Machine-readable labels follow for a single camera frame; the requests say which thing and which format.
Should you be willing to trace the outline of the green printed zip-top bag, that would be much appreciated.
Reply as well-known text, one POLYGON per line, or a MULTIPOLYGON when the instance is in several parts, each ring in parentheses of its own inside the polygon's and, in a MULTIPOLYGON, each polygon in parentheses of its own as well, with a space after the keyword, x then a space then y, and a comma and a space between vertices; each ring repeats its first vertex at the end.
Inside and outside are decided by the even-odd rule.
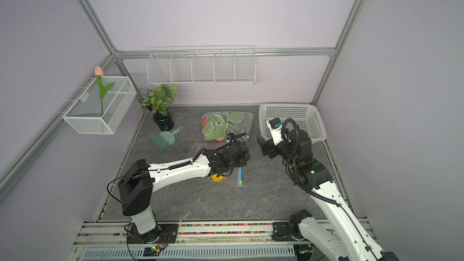
POLYGON ((208 112, 201 117, 204 141, 228 142, 229 134, 246 133, 246 141, 251 134, 254 114, 242 111, 208 112))

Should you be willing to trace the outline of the black glossy vase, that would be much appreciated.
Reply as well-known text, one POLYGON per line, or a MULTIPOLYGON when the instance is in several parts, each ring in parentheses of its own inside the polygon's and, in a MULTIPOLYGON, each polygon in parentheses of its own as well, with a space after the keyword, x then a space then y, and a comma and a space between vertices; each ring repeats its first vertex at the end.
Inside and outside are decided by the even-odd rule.
POLYGON ((158 126, 159 130, 162 132, 171 131, 175 126, 175 123, 172 119, 172 114, 169 111, 167 111, 166 116, 163 116, 159 112, 157 112, 152 116, 152 119, 154 123, 158 126))

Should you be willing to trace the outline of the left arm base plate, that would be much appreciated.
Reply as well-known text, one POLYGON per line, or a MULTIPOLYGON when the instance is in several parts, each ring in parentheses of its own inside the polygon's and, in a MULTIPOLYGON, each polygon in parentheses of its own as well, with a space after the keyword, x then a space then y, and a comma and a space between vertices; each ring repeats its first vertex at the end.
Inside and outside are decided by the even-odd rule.
POLYGON ((174 223, 158 224, 157 227, 145 234, 137 230, 135 224, 128 229, 128 244, 170 244, 175 243, 178 235, 179 225, 174 223))

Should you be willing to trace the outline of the green artificial plant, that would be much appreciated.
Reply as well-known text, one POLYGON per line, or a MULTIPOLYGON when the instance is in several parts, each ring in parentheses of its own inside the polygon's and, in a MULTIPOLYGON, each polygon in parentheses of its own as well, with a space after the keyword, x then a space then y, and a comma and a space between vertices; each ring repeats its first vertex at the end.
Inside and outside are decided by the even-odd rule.
POLYGON ((177 85, 162 84, 158 88, 149 89, 139 102, 142 107, 150 110, 152 116, 159 114, 166 117, 168 115, 167 105, 175 103, 177 96, 177 85))

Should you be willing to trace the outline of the yellow mango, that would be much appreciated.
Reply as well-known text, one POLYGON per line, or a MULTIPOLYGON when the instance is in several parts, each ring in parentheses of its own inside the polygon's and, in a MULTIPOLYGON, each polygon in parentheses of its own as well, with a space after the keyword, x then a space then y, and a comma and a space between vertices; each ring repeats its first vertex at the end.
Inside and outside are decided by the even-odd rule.
POLYGON ((224 180, 224 176, 222 175, 212 175, 211 177, 211 180, 215 181, 215 182, 221 182, 224 180))

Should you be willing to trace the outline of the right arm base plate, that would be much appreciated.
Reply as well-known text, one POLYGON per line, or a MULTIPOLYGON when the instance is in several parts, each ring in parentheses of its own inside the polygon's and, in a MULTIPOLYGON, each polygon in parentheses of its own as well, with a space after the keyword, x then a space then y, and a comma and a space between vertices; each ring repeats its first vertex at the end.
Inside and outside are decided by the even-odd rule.
POLYGON ((320 240, 317 235, 311 234, 308 230, 302 230, 301 226, 303 224, 303 220, 299 222, 296 220, 273 222, 273 234, 271 238, 276 242, 309 241, 314 243, 320 240))

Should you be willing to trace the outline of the green hand brush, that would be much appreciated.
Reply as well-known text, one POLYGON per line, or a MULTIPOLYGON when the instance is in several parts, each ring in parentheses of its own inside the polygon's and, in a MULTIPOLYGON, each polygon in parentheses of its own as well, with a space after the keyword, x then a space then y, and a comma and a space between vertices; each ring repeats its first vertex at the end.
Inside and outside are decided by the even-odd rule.
POLYGON ((161 152, 167 151, 176 141, 176 135, 184 129, 179 126, 173 131, 163 131, 151 138, 151 143, 161 152))

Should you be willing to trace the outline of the white mesh wall basket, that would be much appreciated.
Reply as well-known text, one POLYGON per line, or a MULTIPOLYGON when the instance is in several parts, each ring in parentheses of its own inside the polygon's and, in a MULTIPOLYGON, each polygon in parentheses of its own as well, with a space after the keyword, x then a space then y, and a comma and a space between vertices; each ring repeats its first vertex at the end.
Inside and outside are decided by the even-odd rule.
POLYGON ((78 134, 113 135, 136 95, 129 77, 93 79, 62 118, 78 134))

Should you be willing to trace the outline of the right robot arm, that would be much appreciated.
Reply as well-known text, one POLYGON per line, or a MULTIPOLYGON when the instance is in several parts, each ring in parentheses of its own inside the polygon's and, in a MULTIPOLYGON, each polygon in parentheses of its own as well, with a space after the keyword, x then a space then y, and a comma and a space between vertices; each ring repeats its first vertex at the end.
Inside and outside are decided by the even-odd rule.
POLYGON ((313 157, 312 140, 296 121, 267 120, 271 139, 259 138, 264 156, 280 156, 293 185, 309 194, 333 225, 336 235, 325 230, 312 215, 301 210, 290 216, 294 239, 311 241, 331 261, 396 261, 361 225, 326 167, 313 157))

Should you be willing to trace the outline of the pink artificial tulip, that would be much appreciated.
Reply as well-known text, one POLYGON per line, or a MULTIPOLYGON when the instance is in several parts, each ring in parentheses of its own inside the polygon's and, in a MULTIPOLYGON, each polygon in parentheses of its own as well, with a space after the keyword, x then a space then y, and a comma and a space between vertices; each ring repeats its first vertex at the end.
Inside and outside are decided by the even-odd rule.
POLYGON ((115 85, 115 82, 109 83, 107 85, 103 84, 102 77, 105 75, 105 73, 101 66, 96 66, 94 68, 94 75, 95 75, 95 81, 97 82, 97 86, 99 89, 100 110, 101 110, 101 116, 103 117, 104 112, 105 112, 104 105, 103 105, 103 99, 106 93, 115 85))

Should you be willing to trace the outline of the white plastic perforated basket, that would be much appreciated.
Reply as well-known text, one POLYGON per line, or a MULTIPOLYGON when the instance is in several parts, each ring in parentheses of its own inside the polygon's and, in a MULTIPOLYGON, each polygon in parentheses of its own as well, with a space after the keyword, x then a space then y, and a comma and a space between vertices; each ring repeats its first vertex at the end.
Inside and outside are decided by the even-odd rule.
POLYGON ((266 121, 272 118, 280 118, 281 121, 292 118, 306 131, 313 143, 326 140, 326 129, 318 109, 313 105, 294 103, 270 103, 259 107, 259 124, 261 136, 271 139, 271 133, 266 121))

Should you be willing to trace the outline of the clear blue-zipper bag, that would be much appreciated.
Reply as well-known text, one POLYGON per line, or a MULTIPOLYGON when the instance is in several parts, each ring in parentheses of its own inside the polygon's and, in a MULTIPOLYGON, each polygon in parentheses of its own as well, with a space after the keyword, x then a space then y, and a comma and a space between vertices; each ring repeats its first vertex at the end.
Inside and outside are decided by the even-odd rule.
MULTIPOLYGON (((218 143, 218 142, 194 142, 192 144, 191 149, 189 150, 189 154, 193 156, 201 149, 205 148, 207 150, 210 149, 217 149, 224 145, 225 143, 218 143)), ((235 168, 232 172, 227 172, 226 176, 222 178, 212 178, 211 176, 207 176, 205 178, 195 178, 195 180, 199 181, 201 184, 214 184, 215 186, 228 186, 228 187, 240 187, 239 180, 241 178, 241 170, 239 168, 235 168)))

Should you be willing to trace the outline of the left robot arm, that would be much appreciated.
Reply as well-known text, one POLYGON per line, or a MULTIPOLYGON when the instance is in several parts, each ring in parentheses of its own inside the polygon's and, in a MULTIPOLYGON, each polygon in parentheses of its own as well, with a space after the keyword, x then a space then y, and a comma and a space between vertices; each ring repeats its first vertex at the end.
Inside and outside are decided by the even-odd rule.
POLYGON ((124 174, 109 182, 119 192, 123 215, 129 216, 137 233, 160 233, 160 226, 151 209, 152 193, 193 178, 227 177, 233 170, 247 165, 250 151, 242 137, 230 134, 229 142, 216 148, 201 148, 192 158, 170 163, 149 164, 145 159, 136 161, 124 174))

